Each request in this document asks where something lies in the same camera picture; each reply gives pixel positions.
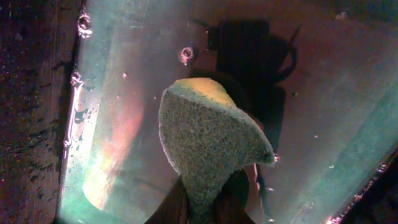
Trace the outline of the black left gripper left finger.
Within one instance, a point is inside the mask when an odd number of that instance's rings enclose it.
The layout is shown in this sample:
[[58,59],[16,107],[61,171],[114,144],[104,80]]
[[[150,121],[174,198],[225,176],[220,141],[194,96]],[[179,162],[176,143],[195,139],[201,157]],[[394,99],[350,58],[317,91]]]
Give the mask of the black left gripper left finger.
[[144,224],[187,224],[188,197],[179,177],[157,210]]

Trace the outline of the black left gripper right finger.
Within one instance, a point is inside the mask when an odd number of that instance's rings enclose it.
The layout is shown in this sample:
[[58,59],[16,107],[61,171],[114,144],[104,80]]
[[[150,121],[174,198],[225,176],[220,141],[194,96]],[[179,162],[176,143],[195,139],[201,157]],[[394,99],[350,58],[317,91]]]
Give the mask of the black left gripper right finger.
[[249,179],[244,170],[233,172],[214,201],[216,224],[255,224],[245,212]]

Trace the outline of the green and yellow sponge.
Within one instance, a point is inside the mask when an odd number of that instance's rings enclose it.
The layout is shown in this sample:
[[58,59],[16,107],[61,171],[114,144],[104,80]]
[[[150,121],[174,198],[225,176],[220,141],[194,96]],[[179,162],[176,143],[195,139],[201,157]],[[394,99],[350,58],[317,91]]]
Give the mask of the green and yellow sponge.
[[213,201],[233,172],[275,164],[260,126],[210,78],[180,79],[164,90],[159,137],[182,179],[196,223],[211,223]]

